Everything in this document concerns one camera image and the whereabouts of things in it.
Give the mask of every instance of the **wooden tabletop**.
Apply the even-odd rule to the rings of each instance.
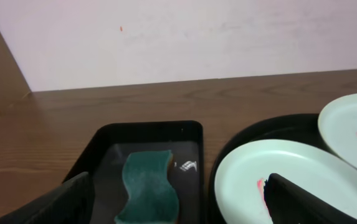
[[[205,179],[235,133],[357,93],[357,70],[33,93],[0,111],[0,216],[58,186],[105,124],[196,120]]]

